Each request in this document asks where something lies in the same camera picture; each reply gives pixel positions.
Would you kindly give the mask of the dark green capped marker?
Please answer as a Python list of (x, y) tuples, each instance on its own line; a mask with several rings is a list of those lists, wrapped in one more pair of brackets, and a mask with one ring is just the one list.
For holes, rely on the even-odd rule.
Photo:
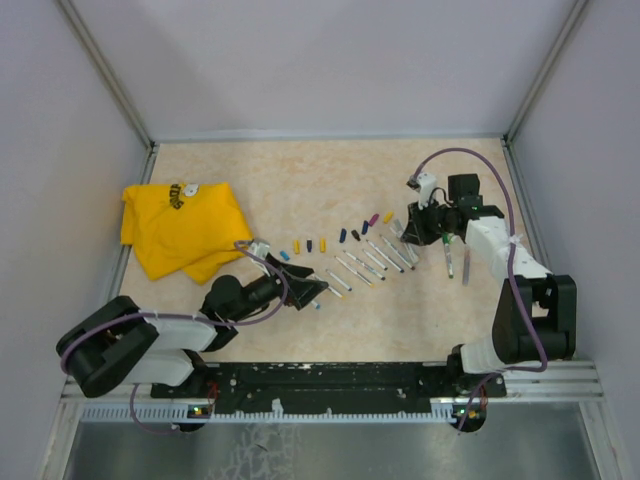
[(453, 279), (454, 278), (453, 259), (452, 259), (451, 249), (450, 249), (449, 235), (447, 233), (442, 234), (442, 243), (443, 243), (443, 251), (445, 255), (448, 278)]

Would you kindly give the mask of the magenta capped white marker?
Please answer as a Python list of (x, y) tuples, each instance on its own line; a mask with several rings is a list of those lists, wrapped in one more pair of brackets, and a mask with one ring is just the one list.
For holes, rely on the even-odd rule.
[(381, 240), (387, 245), (387, 247), (389, 249), (391, 249), (395, 255), (410, 269), (410, 270), (415, 270), (415, 266), (414, 264), (409, 260), (409, 258), (404, 255), (398, 247), (396, 247), (388, 238), (386, 238), (384, 235), (379, 234), (379, 237), (381, 238)]

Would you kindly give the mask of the yellow t-shirt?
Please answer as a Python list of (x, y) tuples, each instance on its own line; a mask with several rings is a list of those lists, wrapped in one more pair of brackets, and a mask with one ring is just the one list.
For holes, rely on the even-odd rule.
[(182, 271), (205, 284), (253, 238), (228, 183), (132, 185), (122, 201), (121, 243), (152, 281)]

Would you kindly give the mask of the yellow capped clear pen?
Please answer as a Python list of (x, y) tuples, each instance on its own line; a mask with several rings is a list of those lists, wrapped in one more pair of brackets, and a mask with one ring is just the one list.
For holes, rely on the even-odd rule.
[(342, 258), (340, 258), (338, 256), (334, 256), (334, 259), (340, 265), (342, 265), (345, 269), (347, 269), (350, 273), (352, 273), (354, 276), (356, 276), (359, 280), (361, 280), (363, 283), (365, 283), (367, 286), (369, 286), (371, 288), (374, 287), (374, 284), (368, 278), (366, 278), (363, 274), (361, 274), (358, 270), (356, 270), (353, 266), (351, 266), (345, 260), (343, 260)]

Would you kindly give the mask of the right corner aluminium post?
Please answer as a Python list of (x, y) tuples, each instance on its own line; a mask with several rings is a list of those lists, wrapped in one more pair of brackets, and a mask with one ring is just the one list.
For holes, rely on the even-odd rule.
[(558, 34), (552, 42), (548, 52), (545, 54), (543, 62), (536, 71), (533, 81), (518, 107), (509, 128), (502, 137), (503, 143), (506, 147), (511, 147), (517, 140), (522, 128), (528, 120), (528, 117), (539, 100), (539, 97), (543, 94), (547, 83), (551, 80), (562, 55), (583, 23), (590, 5), (591, 1), (589, 0), (578, 0), (572, 2), (571, 8), (563, 21)]

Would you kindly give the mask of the yellow capped slim marker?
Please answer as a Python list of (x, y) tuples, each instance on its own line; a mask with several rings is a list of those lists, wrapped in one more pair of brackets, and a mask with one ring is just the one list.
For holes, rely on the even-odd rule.
[(418, 263), (419, 262), (419, 257), (416, 254), (413, 246), (411, 244), (408, 244), (408, 243), (404, 243), (403, 246), (404, 246), (404, 248), (405, 248), (405, 250), (407, 252), (407, 255), (408, 255), (410, 261), (412, 263), (414, 263), (414, 264)]

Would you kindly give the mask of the purple grey marker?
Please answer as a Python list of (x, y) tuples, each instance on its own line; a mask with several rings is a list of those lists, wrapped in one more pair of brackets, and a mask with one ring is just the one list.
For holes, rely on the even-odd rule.
[(463, 286), (469, 285), (470, 269), (471, 269), (471, 249), (468, 246), (465, 246), (464, 257), (463, 257), (463, 276), (462, 276)]

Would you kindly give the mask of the corner aluminium post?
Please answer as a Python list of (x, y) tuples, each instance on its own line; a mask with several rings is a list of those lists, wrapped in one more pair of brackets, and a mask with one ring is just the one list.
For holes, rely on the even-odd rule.
[(518, 107), (509, 128), (502, 137), (503, 143), (506, 147), (511, 147), (517, 140), (522, 128), (528, 120), (528, 117), (539, 100), (539, 97), (543, 94), (547, 83), (551, 80), (562, 55), (583, 23), (590, 5), (591, 1), (589, 0), (578, 0), (572, 2), (571, 8), (563, 21), (558, 34), (552, 42), (548, 52), (545, 54), (543, 62), (536, 71), (533, 81)]
[(134, 131), (146, 149), (152, 149), (155, 142), (149, 134), (141, 114), (90, 31), (75, 3), (70, 0), (55, 0), (54, 4), (67, 23), (71, 33), (87, 55), (127, 125)]

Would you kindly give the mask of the dark blue capped marker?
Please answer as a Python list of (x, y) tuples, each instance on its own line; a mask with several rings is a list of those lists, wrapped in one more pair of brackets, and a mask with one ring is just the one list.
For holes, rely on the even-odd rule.
[(364, 269), (366, 269), (368, 272), (374, 274), (377, 278), (379, 278), (382, 281), (386, 280), (386, 277), (379, 272), (378, 270), (376, 270), (374, 267), (370, 266), (369, 264), (367, 264), (366, 262), (364, 262), (363, 260), (361, 260), (359, 257), (355, 256), (354, 254), (347, 252), (346, 250), (343, 250), (343, 252), (345, 253), (345, 255), (347, 255), (351, 260), (355, 261), (358, 265), (360, 265), (361, 267), (363, 267)]

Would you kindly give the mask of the navy capped white marker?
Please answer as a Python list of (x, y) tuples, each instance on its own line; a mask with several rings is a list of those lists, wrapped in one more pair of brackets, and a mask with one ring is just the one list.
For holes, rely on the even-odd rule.
[(395, 260), (393, 260), (389, 255), (387, 255), (383, 250), (381, 250), (375, 243), (371, 240), (366, 240), (366, 243), (382, 258), (384, 258), (388, 263), (390, 263), (397, 271), (400, 273), (404, 273), (405, 270), (401, 267)]

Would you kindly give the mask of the black eraser-cap white marker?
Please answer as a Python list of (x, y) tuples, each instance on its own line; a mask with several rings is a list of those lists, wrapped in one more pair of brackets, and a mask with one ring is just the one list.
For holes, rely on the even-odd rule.
[(387, 271), (388, 270), (388, 266), (383, 263), (380, 259), (378, 259), (373, 253), (371, 253), (370, 251), (366, 250), (366, 249), (362, 249), (362, 252), (371, 260), (373, 261), (377, 266), (379, 266), (383, 271)]

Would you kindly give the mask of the blue eraser-cap white marker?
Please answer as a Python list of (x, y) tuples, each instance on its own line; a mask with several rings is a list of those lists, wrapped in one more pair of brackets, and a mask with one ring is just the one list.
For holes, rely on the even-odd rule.
[(353, 288), (345, 280), (343, 280), (341, 277), (339, 277), (336, 273), (334, 273), (330, 269), (325, 269), (325, 272), (331, 278), (333, 278), (336, 282), (338, 282), (344, 289), (346, 289), (349, 292), (353, 291)]

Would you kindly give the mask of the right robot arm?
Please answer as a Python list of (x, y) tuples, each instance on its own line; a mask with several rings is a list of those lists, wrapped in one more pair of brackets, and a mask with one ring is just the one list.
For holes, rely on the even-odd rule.
[(446, 372), (448, 387), (466, 396), (481, 385), (484, 373), (571, 359), (576, 349), (575, 281), (553, 274), (530, 254), (512, 232), (509, 216), (484, 203), (479, 177), (450, 176), (443, 201), (436, 199), (438, 182), (431, 174), (418, 174), (407, 184), (419, 198), (408, 206), (402, 241), (428, 246), (444, 235), (457, 236), (501, 284), (490, 333), (456, 350), (460, 362)]

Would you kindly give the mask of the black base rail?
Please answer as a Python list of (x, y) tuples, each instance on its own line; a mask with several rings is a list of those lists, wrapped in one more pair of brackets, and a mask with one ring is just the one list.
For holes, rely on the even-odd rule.
[(203, 399), (219, 414), (426, 414), (437, 398), (466, 399), (484, 378), (455, 364), (423, 362), (203, 364), (154, 399)]

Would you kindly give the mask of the left corner aluminium post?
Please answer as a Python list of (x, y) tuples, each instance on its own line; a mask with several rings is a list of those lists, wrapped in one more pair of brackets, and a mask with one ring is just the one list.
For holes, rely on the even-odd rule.
[(90, 31), (75, 3), (70, 0), (55, 0), (54, 4), (67, 23), (71, 33), (87, 55), (127, 125), (134, 131), (146, 149), (152, 149), (155, 142), (149, 134), (141, 114)]

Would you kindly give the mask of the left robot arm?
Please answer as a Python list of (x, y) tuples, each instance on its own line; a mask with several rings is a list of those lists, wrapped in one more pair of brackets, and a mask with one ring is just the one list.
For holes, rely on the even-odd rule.
[(311, 268), (272, 255), (259, 263), (262, 275), (248, 284), (233, 275), (217, 278), (195, 314), (145, 312), (127, 295), (113, 298), (58, 341), (63, 372), (87, 398), (134, 384), (201, 394), (208, 373), (196, 365), (199, 354), (221, 350), (239, 327), (265, 322), (283, 307), (314, 305), (328, 288)]

